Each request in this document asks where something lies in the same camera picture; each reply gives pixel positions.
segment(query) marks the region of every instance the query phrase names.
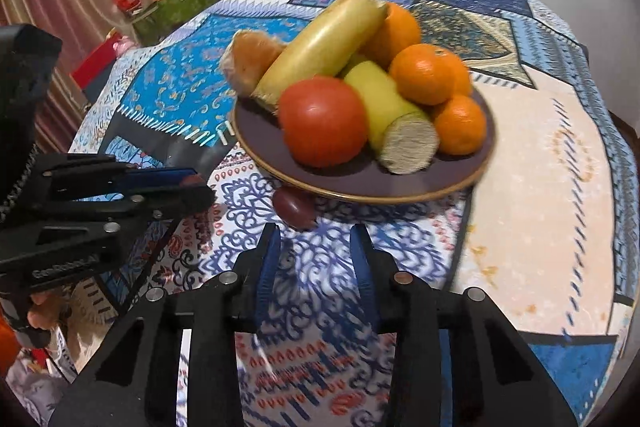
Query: tomato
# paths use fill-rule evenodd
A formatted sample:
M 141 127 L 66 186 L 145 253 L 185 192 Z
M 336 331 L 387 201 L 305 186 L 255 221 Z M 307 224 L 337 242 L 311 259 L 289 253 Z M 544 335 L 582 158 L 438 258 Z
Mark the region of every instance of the tomato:
M 310 167 L 348 162 L 367 142 L 364 104 L 339 78 L 315 76 L 287 87 L 278 122 L 294 160 Z

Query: cut vegetable end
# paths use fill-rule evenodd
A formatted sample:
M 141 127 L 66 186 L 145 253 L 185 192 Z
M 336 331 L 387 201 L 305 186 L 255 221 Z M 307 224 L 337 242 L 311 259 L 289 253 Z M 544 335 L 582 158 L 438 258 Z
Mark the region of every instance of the cut vegetable end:
M 378 160 L 393 174 L 412 174 L 429 165 L 439 142 L 429 120 L 419 114 L 407 114 L 386 130 Z

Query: table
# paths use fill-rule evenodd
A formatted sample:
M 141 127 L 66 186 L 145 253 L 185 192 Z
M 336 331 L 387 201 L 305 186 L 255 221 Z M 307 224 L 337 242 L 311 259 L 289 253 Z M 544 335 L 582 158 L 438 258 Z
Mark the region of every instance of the table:
M 271 206 L 278 181 L 226 126 L 234 93 L 216 68 L 236 30 L 290 41 L 332 1 L 221 0 L 161 44 L 116 63 L 72 151 L 192 164 L 217 190 L 217 204 L 178 225 L 135 290 L 197 287 L 254 247 L 264 223 L 278 223 L 286 247 L 269 318 L 257 335 L 236 335 L 245 420 L 373 425 L 388 396 L 394 338 L 373 334 L 359 305 L 348 230 L 363 222 L 401 269 L 437 288 L 489 293 L 584 423 L 623 349 L 640 254 L 636 166 L 583 49 L 537 0 L 389 0 L 420 3 L 425 40 L 471 68 L 495 115 L 494 158 L 475 188 L 438 201 L 318 198 L 318 228 L 298 233 Z M 148 256 L 164 230 L 148 233 L 140 251 Z M 125 267 L 122 279 L 143 272 L 134 268 Z M 188 331 L 182 347 L 178 425 L 186 425 Z

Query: human hand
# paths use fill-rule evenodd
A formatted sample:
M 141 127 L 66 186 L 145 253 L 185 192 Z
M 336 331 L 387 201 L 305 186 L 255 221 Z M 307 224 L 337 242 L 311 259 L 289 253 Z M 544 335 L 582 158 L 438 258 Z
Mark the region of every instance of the human hand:
M 27 314 L 27 320 L 33 328 L 50 330 L 56 325 L 62 308 L 62 289 L 56 288 L 31 294 L 33 306 Z

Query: purple plate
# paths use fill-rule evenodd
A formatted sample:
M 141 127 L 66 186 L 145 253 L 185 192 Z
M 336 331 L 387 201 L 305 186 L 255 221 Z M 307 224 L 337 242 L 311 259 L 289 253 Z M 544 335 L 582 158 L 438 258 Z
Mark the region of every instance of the purple plate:
M 434 200 L 454 190 L 472 185 L 482 175 L 494 149 L 495 123 L 479 92 L 479 103 L 487 123 L 482 148 L 469 156 L 437 154 L 431 164 L 414 174 L 391 174 L 365 148 L 348 163 L 334 168 L 314 169 L 297 163 L 282 139 L 282 131 L 272 115 L 248 99 L 238 99 L 233 111 L 240 145 L 266 171 L 282 181 L 327 198 L 358 203 L 413 203 Z

